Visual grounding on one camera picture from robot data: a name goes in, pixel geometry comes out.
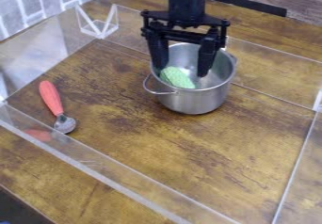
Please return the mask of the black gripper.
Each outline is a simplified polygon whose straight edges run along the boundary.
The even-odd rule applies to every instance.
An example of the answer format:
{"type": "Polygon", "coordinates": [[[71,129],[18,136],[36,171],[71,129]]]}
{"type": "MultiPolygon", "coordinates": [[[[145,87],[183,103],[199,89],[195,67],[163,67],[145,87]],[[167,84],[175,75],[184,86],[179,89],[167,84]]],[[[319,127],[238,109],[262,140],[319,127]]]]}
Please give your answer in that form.
{"type": "Polygon", "coordinates": [[[167,65],[169,40],[200,44],[197,76],[204,77],[226,43],[230,21],[204,12],[204,0],[168,0],[167,11],[143,10],[140,16],[153,67],[160,71],[167,65]]]}

